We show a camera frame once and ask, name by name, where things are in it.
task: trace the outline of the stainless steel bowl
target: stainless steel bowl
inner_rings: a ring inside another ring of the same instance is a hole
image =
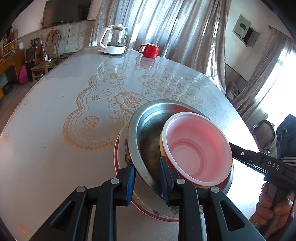
[[[194,112],[206,117],[200,111],[178,101],[154,100],[141,106],[132,116],[128,126],[128,148],[133,164],[143,181],[160,197],[162,191],[158,172],[158,159],[161,156],[159,137],[167,119],[179,112]],[[229,186],[228,190],[232,182],[232,172],[233,168],[226,185]]]

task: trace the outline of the human hand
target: human hand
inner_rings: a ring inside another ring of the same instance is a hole
[[[287,222],[292,207],[292,201],[286,199],[278,203],[273,210],[270,209],[272,206],[272,200],[267,195],[268,183],[265,183],[261,188],[261,194],[259,196],[259,202],[256,205],[256,212],[253,214],[253,218],[256,223],[260,225],[266,225],[267,220],[270,220],[274,215],[281,215],[278,223],[274,227],[273,232],[281,229]]]

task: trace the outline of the pink bag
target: pink bag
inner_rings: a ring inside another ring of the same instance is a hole
[[[25,83],[29,82],[29,78],[27,75],[27,69],[26,69],[25,65],[23,65],[22,68],[20,69],[19,81],[21,84],[25,84]]]

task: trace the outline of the electric kettle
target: electric kettle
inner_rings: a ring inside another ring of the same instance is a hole
[[[110,55],[123,54],[126,49],[128,29],[128,27],[123,27],[122,24],[108,25],[103,28],[97,41],[101,52]]]

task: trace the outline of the wall box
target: wall box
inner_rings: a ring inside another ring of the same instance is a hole
[[[240,15],[233,30],[234,34],[246,45],[254,47],[260,33],[251,28],[251,22]]]

